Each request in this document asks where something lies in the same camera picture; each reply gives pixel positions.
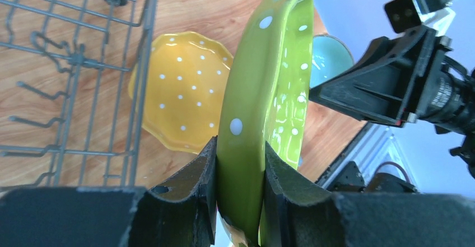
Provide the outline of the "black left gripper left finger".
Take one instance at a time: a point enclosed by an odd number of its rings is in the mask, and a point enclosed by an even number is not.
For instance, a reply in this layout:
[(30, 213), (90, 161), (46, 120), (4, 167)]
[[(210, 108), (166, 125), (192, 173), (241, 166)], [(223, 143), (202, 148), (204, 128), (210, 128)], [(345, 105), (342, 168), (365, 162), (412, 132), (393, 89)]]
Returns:
[(2, 246), (210, 246), (216, 146), (151, 189), (22, 188), (1, 198)]

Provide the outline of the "grey wire dish rack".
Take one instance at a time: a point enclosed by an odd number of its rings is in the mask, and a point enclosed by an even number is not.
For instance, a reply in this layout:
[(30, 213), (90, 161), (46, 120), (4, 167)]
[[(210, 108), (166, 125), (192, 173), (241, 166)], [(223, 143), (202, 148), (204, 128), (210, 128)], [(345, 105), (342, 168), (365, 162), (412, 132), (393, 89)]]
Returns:
[(1, 0), (1, 193), (133, 186), (158, 0)]

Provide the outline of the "yellow polka dot plate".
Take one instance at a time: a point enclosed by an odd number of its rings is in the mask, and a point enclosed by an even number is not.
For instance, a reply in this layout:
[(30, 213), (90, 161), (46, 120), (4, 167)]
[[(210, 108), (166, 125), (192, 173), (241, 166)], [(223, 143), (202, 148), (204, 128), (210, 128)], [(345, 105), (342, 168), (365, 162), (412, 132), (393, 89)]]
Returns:
[(232, 54), (194, 31), (151, 44), (141, 127), (172, 151), (199, 153), (217, 135)]

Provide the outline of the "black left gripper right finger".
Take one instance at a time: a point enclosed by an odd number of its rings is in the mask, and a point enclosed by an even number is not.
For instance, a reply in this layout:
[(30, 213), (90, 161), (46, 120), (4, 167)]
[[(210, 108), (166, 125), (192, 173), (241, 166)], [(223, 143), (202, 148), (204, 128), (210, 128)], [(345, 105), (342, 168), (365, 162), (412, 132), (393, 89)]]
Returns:
[(265, 147), (263, 246), (473, 246), (474, 200), (329, 192)]

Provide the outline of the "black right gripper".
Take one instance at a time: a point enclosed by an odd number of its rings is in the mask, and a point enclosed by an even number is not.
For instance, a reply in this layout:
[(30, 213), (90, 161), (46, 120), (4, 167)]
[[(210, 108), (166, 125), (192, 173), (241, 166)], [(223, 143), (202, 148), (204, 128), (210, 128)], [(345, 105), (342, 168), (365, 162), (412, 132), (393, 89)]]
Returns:
[(374, 39), (353, 67), (311, 88), (309, 100), (357, 120), (402, 127), (421, 119), (436, 134), (461, 134), (449, 153), (474, 176), (474, 76), (445, 55), (450, 46), (427, 26)]

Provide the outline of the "green scalloped plate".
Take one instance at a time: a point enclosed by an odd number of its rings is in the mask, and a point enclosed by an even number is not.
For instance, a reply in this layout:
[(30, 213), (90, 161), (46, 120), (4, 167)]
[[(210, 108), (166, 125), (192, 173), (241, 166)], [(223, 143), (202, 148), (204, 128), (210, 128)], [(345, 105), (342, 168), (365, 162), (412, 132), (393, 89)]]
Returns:
[(309, 103), (313, 0), (262, 0), (237, 47), (217, 137), (217, 205), (235, 246), (257, 246), (265, 148), (296, 169)]

